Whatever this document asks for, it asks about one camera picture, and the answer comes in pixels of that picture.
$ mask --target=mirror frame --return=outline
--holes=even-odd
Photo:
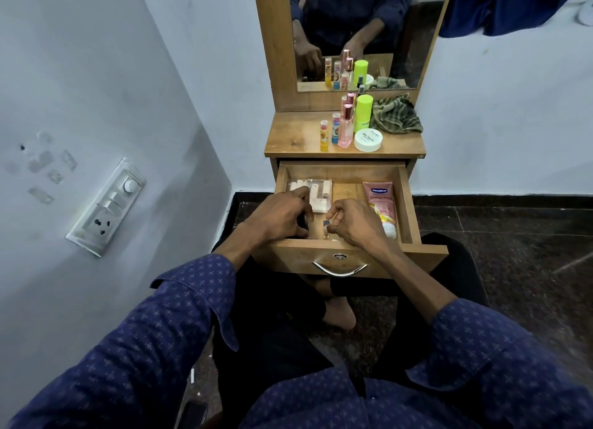
[[[436,23],[435,34],[420,73],[418,87],[367,91],[375,100],[409,93],[411,101],[416,103],[448,3],[449,0],[445,0],[441,15]],[[256,0],[256,5],[276,111],[337,111],[340,109],[343,91],[297,91],[297,67],[294,56],[289,0]]]

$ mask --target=drawer handle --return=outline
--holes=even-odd
[[[317,262],[311,262],[311,263],[313,265],[315,265],[317,268],[319,268],[323,273],[329,274],[330,276],[334,276],[335,278],[347,278],[348,276],[352,276],[353,274],[356,274],[359,271],[362,271],[368,267],[368,265],[365,263],[365,265],[361,265],[360,267],[352,270],[350,273],[334,273],[333,271],[328,270],[327,268],[323,267],[322,265],[319,265]]]

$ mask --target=mirror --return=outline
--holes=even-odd
[[[298,91],[416,88],[444,1],[290,0]]]

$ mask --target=open drawer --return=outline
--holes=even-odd
[[[423,245],[416,221],[414,203],[404,162],[280,162],[275,193],[288,190],[288,183],[296,179],[331,179],[334,201],[344,198],[366,200],[363,182],[392,182],[396,205],[397,241],[402,251],[427,272],[443,260],[446,246]],[[323,238],[322,214],[315,214],[309,224],[311,239],[287,238],[259,248],[253,257],[273,271],[298,274],[333,274],[388,278],[389,275],[370,255],[346,243],[335,234]]]

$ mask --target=wall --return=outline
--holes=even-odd
[[[154,276],[209,252],[231,188],[143,0],[0,0],[0,40],[4,426]],[[38,132],[56,160],[33,174],[19,145]],[[64,236],[123,156],[148,184],[99,259]],[[27,193],[35,185],[51,205]]]
[[[273,189],[274,114],[255,0],[146,0],[233,187]]]
[[[593,195],[593,27],[571,0],[546,25],[438,39],[417,110],[415,194]]]

